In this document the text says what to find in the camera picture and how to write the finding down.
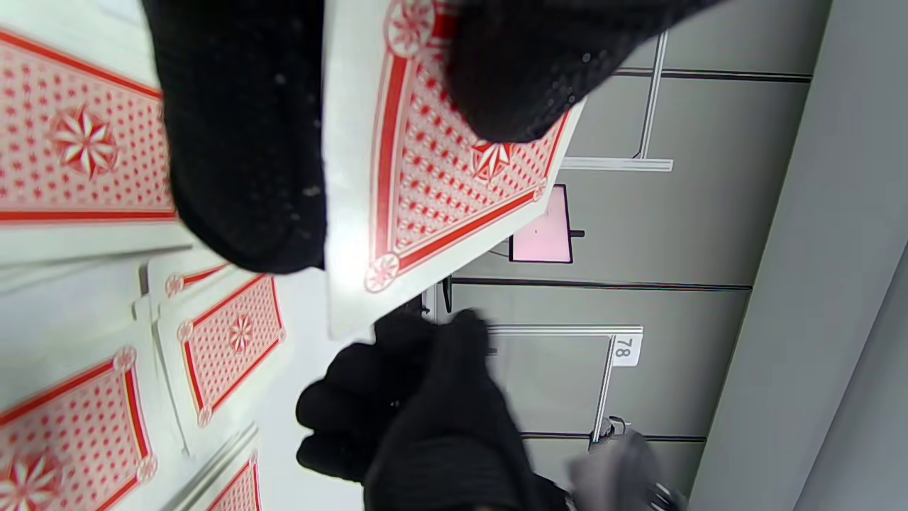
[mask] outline metal handle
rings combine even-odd
[[[612,359],[614,354],[612,353],[615,348],[615,338],[616,336],[608,337],[608,352],[606,353],[606,368],[602,372],[602,386],[599,388],[599,402],[596,406],[596,422],[593,423],[593,435],[589,441],[593,444],[599,441],[599,437],[602,436],[602,424],[607,420],[606,419],[606,398],[608,397],[608,383],[612,379]]]
[[[659,34],[656,42],[656,56],[653,58],[653,77],[649,81],[649,94],[646,97],[646,117],[643,119],[643,134],[640,136],[640,150],[637,157],[649,157],[649,141],[653,137],[653,120],[656,118],[656,100],[659,98],[659,86],[662,84],[662,68],[666,62],[668,32]]]

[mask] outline red and white pattern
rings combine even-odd
[[[131,346],[0,414],[0,511],[112,508],[154,476]]]
[[[233,477],[230,484],[221,491],[206,511],[259,511],[262,500],[259,497],[259,466],[257,455]]]
[[[414,56],[429,41],[434,26],[433,0],[395,0],[385,23],[388,48],[404,58]]]
[[[473,149],[473,177],[479,181],[489,181],[501,174],[511,163],[514,144],[492,144],[482,142]]]
[[[181,323],[176,335],[183,343],[199,424],[205,426],[285,335],[274,278],[256,276],[201,316]]]
[[[400,22],[404,5],[418,4],[395,3],[386,25]],[[456,22],[439,8],[445,5],[435,5],[432,35],[419,51],[409,55],[389,45],[386,53],[380,90],[387,100],[376,113],[372,170],[376,235],[364,278],[372,293],[388,287],[388,275],[393,280],[532,203],[557,171],[553,165],[566,117],[537,142],[491,144],[473,134],[457,112],[442,86]]]
[[[160,95],[0,32],[0,223],[171,220]]]

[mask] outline gray wall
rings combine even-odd
[[[810,75],[830,0],[730,0],[669,33],[666,68]],[[628,66],[651,67],[653,45]],[[613,76],[587,100],[569,156],[630,157],[649,78]],[[569,266],[483,255],[459,276],[753,284],[806,83],[663,80],[650,156],[672,173],[563,169],[574,243]],[[499,251],[507,250],[502,246]]]
[[[572,265],[510,263],[487,254],[455,276],[753,284],[810,85],[830,0],[730,0],[673,29],[667,69],[745,71],[764,81],[666,77],[652,157],[672,173],[562,169],[573,228]],[[655,46],[587,100],[567,153],[637,152]],[[507,252],[507,246],[498,248]],[[618,369],[609,414],[663,441],[669,483],[689,491],[749,294],[454,286],[455,308],[500,323],[638,324],[640,365]],[[510,339],[500,381],[525,430],[586,433],[602,374],[603,339]],[[533,440],[537,467],[557,481],[583,441]]]
[[[908,252],[854,369],[796,511],[905,509]]]
[[[905,19],[833,4],[692,509],[790,511],[814,466],[908,240]]]

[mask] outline gloved hand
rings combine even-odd
[[[345,348],[300,396],[297,419],[315,433],[298,462],[362,482],[367,511],[545,509],[486,367],[486,324],[472,311],[440,326],[392,314],[375,330],[374,346]]]

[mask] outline playing card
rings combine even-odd
[[[0,74],[0,266],[194,241],[157,90],[2,29]]]
[[[155,332],[185,443],[198,456],[250,420],[291,349],[274,277],[244,272],[165,309]]]
[[[182,454],[150,326],[30,347],[0,358],[0,507],[156,509]]]
[[[259,511],[258,427],[249,426],[202,472],[202,480],[174,511]]]
[[[145,266],[144,279],[154,314],[157,316],[163,304],[185,296],[202,283],[216,280],[222,276],[222,270],[230,267],[214,252],[202,247],[152,257]]]
[[[541,215],[582,105],[531,144],[479,139],[443,85],[451,2],[328,4],[326,269],[341,336]]]

